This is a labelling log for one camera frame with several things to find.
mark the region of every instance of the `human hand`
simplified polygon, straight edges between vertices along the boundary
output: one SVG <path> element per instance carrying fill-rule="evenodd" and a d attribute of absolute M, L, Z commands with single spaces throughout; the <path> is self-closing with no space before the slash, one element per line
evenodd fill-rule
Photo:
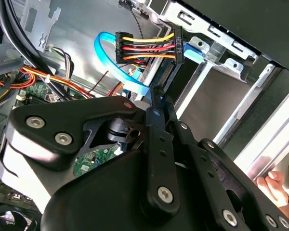
<path fill-rule="evenodd" d="M 279 171 L 269 172 L 268 176 L 258 177 L 258 188 L 289 218 L 289 197 L 283 189 L 285 175 Z"/>

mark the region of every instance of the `circuit board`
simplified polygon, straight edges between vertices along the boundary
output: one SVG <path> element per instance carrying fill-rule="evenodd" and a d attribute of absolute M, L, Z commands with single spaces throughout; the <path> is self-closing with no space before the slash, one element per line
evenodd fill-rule
<path fill-rule="evenodd" d="M 76 178 L 80 177 L 88 171 L 116 157 L 115 152 L 117 149 L 117 145 L 109 149 L 96 149 L 88 154 L 76 158 L 74 162 L 74 176 Z"/>
<path fill-rule="evenodd" d="M 18 101 L 16 103 L 18 106 L 52 103 L 57 101 L 56 98 L 53 98 L 52 92 L 44 83 L 36 83 L 25 90 L 20 90 L 19 95 L 22 96 L 24 100 Z M 73 97 L 77 98 L 82 96 L 80 94 L 74 94 Z M 114 158 L 116 156 L 115 152 L 116 154 L 120 154 L 118 148 L 118 145 L 114 145 L 109 149 L 96 149 L 75 159 L 74 176 L 79 177 Z"/>

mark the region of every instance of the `blue plastic tab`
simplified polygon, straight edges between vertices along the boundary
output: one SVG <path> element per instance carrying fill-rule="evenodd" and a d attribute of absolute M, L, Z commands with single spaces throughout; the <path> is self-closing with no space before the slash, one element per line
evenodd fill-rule
<path fill-rule="evenodd" d="M 203 53 L 188 43 L 184 46 L 184 56 L 198 64 L 204 62 Z"/>

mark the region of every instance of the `fan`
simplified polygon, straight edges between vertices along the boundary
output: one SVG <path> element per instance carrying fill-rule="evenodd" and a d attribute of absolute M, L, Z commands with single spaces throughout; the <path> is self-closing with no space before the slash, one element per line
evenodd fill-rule
<path fill-rule="evenodd" d="M 0 231 L 39 231 L 37 212 L 0 203 Z"/>

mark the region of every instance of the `silver screw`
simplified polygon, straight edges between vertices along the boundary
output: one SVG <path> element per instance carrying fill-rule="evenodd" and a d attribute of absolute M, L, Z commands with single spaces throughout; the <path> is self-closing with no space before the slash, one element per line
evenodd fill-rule
<path fill-rule="evenodd" d="M 61 145 L 69 145 L 73 141 L 70 135 L 68 135 L 67 133 L 63 133 L 63 132 L 58 133 L 54 138 L 57 141 L 57 143 Z"/>
<path fill-rule="evenodd" d="M 270 225 L 272 225 L 274 228 L 277 228 L 277 224 L 276 222 L 273 220 L 273 218 L 271 218 L 269 215 L 265 216 L 266 220 L 270 223 Z"/>
<path fill-rule="evenodd" d="M 45 121 L 42 118 L 36 117 L 36 116 L 29 117 L 26 120 L 26 123 L 29 127 L 36 128 L 36 129 L 39 129 L 45 126 Z"/>
<path fill-rule="evenodd" d="M 210 148 L 214 148 L 214 144 L 212 143 L 212 142 L 208 142 L 208 146 L 210 147 Z"/>
<path fill-rule="evenodd" d="M 289 229 L 289 223 L 283 218 L 283 217 L 278 217 L 280 223 L 282 223 L 282 225 L 286 228 Z"/>
<path fill-rule="evenodd" d="M 233 227 L 237 226 L 236 217 L 229 210 L 223 210 L 223 218 L 225 218 L 229 225 Z"/>
<path fill-rule="evenodd" d="M 173 201 L 173 195 L 171 191 L 164 186 L 158 188 L 158 196 L 163 202 L 167 204 L 170 204 Z"/>
<path fill-rule="evenodd" d="M 184 123 L 181 123 L 181 127 L 184 128 L 184 129 L 187 129 L 187 125 L 184 124 Z"/>
<path fill-rule="evenodd" d="M 132 105 L 128 102 L 124 102 L 124 106 L 128 107 L 128 108 L 132 108 Z"/>

